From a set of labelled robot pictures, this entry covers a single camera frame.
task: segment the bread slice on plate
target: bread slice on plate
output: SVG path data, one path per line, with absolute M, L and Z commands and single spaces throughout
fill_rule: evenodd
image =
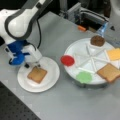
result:
M 34 67 L 32 71 L 28 74 L 28 78 L 36 83 L 41 83 L 45 75 L 47 74 L 47 71 L 43 68 L 37 68 Z
M 97 74 L 107 82 L 112 83 L 120 77 L 120 70 L 112 64 L 108 63 L 103 68 L 98 70 Z

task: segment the table surface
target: table surface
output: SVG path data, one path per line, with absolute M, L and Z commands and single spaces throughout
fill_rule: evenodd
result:
M 49 12 L 40 19 L 43 56 L 54 59 L 60 67 L 58 82 L 42 93 L 30 93 L 17 81 L 19 67 L 8 65 L 9 57 L 0 47 L 0 80 L 42 120 L 118 120 L 120 118 L 120 81 L 105 89 L 87 90 L 76 86 L 65 72 L 60 57 L 67 47 L 82 38 L 95 35 L 81 32 L 77 26 Z M 37 46 L 38 28 L 35 27 L 29 42 Z

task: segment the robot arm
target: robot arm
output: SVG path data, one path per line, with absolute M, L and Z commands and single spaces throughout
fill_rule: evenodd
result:
M 28 0 L 20 10 L 0 11 L 0 35 L 6 43 L 6 52 L 10 56 L 9 64 L 20 65 L 37 63 L 41 59 L 40 51 L 26 39 L 32 31 L 34 21 L 52 0 Z

